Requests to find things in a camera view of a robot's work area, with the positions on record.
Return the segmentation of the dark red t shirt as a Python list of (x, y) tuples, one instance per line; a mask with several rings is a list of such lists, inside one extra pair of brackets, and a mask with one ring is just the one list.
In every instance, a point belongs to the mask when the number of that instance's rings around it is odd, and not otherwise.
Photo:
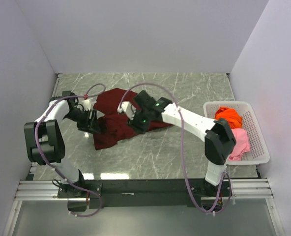
[(137, 133), (127, 125), (128, 117), (117, 112), (125, 92), (123, 89), (114, 88), (97, 97), (93, 108), (104, 115), (97, 119), (101, 132), (93, 135), (96, 150), (113, 147), (118, 141), (137, 136)]

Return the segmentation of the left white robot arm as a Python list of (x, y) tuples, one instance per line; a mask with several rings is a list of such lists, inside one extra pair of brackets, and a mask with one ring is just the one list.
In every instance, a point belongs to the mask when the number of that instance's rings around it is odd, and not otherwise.
[(79, 131), (99, 134), (97, 110), (93, 108), (96, 99), (85, 96), (80, 101), (76, 94), (64, 91), (62, 96), (54, 96), (46, 111), (34, 122), (24, 125), (24, 135), (28, 159), (39, 165), (49, 165), (69, 185), (69, 192), (76, 198), (87, 190), (81, 171), (65, 158), (65, 143), (59, 124), (66, 118), (76, 123)]

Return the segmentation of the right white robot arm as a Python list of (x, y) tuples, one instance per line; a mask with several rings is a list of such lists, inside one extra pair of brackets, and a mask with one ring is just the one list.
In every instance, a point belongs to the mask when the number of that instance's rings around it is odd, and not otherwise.
[(220, 180), (232, 153), (236, 139), (228, 122), (195, 114), (175, 102), (161, 97), (155, 100), (146, 91), (133, 98), (136, 106), (129, 101), (120, 102), (117, 111), (128, 117), (127, 125), (136, 133), (146, 133), (152, 121), (171, 124), (195, 135), (204, 142), (204, 154), (208, 159), (204, 191), (215, 196), (221, 191)]

